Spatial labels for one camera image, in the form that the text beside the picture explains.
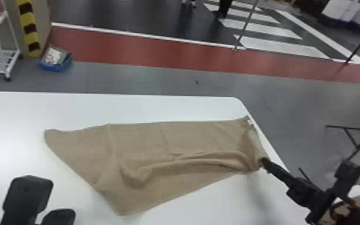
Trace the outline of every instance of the robotic arm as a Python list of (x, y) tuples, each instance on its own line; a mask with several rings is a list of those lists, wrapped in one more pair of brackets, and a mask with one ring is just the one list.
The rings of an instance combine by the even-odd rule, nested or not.
[[(289, 190), (286, 194), (296, 204), (310, 210), (310, 213), (306, 217), (307, 223), (318, 224), (319, 220), (330, 208), (332, 212), (331, 216), (337, 220), (337, 224), (355, 224), (347, 223), (347, 221), (352, 222), (353, 218), (360, 218), (360, 208), (358, 208), (353, 199), (347, 195), (360, 178), (360, 166), (350, 161), (343, 161), (335, 172), (336, 182), (331, 188), (323, 191), (315, 186), (308, 178), (293, 177), (289, 172), (284, 170), (284, 168), (271, 162), (269, 159), (263, 158), (261, 164), (268, 173), (274, 175), (288, 186)], [(335, 207), (331, 206), (337, 197), (350, 206), (350, 214), (347, 217), (342, 215), (337, 215), (337, 218), (335, 217)]]

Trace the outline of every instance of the yellow black striped pillar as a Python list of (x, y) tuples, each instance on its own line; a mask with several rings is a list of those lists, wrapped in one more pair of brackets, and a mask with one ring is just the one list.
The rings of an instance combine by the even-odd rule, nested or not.
[(28, 46), (28, 55), (40, 57), (41, 45), (36, 31), (35, 15), (32, 8), (32, 0), (17, 0), (20, 13), (20, 22), (24, 30), (24, 42)]

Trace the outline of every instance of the red floor stripe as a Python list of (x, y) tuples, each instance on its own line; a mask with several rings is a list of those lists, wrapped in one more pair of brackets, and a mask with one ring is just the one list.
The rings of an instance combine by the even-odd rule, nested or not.
[(74, 60), (360, 83), (360, 65), (261, 51), (53, 28), (50, 43)]

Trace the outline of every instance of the beige towel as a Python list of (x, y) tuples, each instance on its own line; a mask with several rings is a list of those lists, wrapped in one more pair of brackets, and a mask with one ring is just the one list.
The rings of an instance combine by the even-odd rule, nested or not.
[(48, 146), (121, 215), (150, 209), (267, 157), (248, 118), (46, 130)]

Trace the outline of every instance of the white table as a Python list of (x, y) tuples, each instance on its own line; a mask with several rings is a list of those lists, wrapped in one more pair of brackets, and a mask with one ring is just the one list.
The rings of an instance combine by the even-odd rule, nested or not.
[[(43, 131), (51, 128), (229, 120), (245, 115), (250, 113), (235, 98), (0, 92), (0, 219), (11, 180), (30, 174), (54, 182), (47, 209), (37, 222), (52, 209), (72, 208), (76, 225), (304, 224), (308, 210), (289, 199), (286, 186), (263, 169), (216, 182), (144, 213), (119, 217), (43, 139)], [(258, 132), (272, 161), (285, 166), (259, 128)]]

